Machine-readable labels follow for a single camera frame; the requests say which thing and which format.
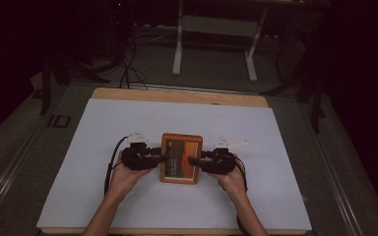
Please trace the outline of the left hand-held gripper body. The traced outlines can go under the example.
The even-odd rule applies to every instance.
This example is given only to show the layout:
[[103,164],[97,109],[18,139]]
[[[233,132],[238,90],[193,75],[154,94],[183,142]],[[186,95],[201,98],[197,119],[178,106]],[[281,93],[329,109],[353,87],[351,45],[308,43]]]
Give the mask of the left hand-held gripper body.
[[145,170],[156,167],[150,158],[151,150],[147,147],[148,139],[141,132],[134,132],[125,139],[129,145],[121,152],[122,163],[131,170]]

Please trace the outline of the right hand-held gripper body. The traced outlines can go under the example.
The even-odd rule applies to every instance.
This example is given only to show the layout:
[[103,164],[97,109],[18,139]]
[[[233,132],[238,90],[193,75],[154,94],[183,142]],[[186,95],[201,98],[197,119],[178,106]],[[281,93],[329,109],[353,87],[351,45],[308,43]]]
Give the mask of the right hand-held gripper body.
[[[210,158],[203,158],[206,159],[208,163],[201,166],[200,168],[204,172],[219,175],[225,175],[231,172],[236,164],[235,158],[238,157],[234,153],[230,152],[229,149],[247,144],[248,142],[245,140],[220,137],[214,145],[214,149],[212,150]],[[244,164],[241,160],[240,162],[241,167],[245,173]]]

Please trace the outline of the wooden picture frame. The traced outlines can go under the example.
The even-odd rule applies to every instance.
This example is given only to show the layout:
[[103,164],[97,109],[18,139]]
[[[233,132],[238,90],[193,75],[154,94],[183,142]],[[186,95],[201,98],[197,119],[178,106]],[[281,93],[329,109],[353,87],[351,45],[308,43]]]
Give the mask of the wooden picture frame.
[[168,155],[160,165],[160,181],[163,183],[196,185],[199,168],[190,163],[191,157],[199,159],[203,148],[201,136],[164,133],[161,153]]

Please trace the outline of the person's right hand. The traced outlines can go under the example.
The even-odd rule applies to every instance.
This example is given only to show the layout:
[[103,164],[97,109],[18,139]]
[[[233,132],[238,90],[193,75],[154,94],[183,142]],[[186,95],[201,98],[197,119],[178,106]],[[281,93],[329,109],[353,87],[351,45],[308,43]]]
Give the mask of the person's right hand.
[[241,167],[241,162],[238,158],[235,158],[235,161],[235,167],[231,172],[225,175],[211,174],[211,177],[218,180],[218,184],[226,191],[231,201],[236,196],[240,196],[242,194],[247,196],[244,171]]

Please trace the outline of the person's left hand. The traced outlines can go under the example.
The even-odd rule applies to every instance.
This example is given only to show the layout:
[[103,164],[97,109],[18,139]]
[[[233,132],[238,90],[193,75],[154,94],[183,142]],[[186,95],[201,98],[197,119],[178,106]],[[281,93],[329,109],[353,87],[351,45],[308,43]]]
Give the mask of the person's left hand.
[[108,194],[113,194],[115,197],[124,198],[137,184],[139,179],[151,172],[151,169],[131,170],[125,166],[121,161],[122,153],[118,154],[110,178],[108,187]]

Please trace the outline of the metal floor strip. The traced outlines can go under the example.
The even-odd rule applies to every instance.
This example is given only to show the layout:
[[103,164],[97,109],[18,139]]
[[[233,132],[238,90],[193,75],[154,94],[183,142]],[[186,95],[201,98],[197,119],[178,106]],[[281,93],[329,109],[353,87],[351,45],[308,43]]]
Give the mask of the metal floor strip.
[[210,88],[186,88],[186,87],[143,85],[143,84],[131,84],[130,89],[188,91],[188,92],[222,93],[222,94],[239,94],[239,95],[260,95],[258,92],[249,92],[249,91],[234,91],[234,90],[222,90],[222,89],[210,89]]

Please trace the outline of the black floor socket plate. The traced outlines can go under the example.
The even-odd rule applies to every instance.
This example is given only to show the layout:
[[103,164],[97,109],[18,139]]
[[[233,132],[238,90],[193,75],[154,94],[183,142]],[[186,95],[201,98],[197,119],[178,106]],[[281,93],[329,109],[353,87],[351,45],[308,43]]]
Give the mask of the black floor socket plate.
[[70,124],[71,117],[65,115],[51,115],[46,125],[47,128],[67,128]]

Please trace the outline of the black metal stand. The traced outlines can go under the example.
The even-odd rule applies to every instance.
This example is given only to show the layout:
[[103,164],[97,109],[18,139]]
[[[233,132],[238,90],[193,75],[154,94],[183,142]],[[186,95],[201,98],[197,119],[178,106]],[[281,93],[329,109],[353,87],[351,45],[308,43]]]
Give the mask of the black metal stand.
[[324,64],[327,61],[328,52],[323,44],[326,34],[327,21],[321,20],[315,30],[310,33],[309,41],[293,72],[280,86],[260,92],[261,95],[272,96],[293,87],[299,87],[295,99],[299,103],[312,100],[310,123],[316,134],[320,133],[321,101],[327,72]]
[[67,69],[71,68],[94,82],[108,83],[108,80],[96,73],[110,70],[115,65],[116,61],[98,67],[87,67],[61,52],[48,50],[42,59],[41,89],[36,91],[41,99],[40,115],[44,115],[51,104],[51,76],[54,76],[59,84],[67,85],[71,81]]

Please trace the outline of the white power strip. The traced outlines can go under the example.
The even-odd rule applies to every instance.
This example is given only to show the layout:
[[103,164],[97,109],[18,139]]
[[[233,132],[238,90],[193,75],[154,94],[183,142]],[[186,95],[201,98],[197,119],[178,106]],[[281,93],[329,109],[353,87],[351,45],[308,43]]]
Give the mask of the white power strip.
[[134,25],[136,33],[168,33],[177,31],[177,27],[170,26],[152,26],[152,25]]

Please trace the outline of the metal floor rail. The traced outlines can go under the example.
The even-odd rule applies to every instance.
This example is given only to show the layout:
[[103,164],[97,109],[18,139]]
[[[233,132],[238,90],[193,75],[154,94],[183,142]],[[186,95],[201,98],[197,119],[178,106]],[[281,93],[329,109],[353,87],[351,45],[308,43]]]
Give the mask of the metal floor rail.
[[0,125],[0,204],[14,181],[35,138],[46,126],[66,88],[51,93],[50,105],[40,115],[41,100],[28,98]]
[[339,210],[343,222],[346,226],[348,236],[363,236],[361,227],[356,220],[355,213],[350,205],[348,196],[344,187],[341,184],[339,175],[331,161],[319,134],[314,131],[314,128],[310,121],[311,108],[308,104],[299,103],[299,110],[306,123],[308,131],[311,133],[311,137],[315,142],[317,149],[321,155],[322,166],[325,172],[326,179],[330,186],[331,192],[336,201],[337,209]]

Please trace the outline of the white metal desk frame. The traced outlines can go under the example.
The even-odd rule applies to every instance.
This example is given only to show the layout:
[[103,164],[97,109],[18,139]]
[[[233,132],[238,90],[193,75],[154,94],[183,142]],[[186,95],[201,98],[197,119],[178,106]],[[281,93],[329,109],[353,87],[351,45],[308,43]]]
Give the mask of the white metal desk frame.
[[249,81],[256,83],[258,77],[255,70],[253,56],[257,43],[261,36],[264,22],[268,15],[268,7],[265,7],[257,22],[238,21],[230,19],[219,19],[211,17],[200,17],[185,15],[183,13],[184,0],[178,1],[178,17],[177,17],[177,37],[176,48],[173,59],[172,75],[179,76],[181,72],[181,61],[183,55],[182,35],[185,31],[212,33],[231,36],[244,36],[251,38],[250,47],[244,52],[246,68]]

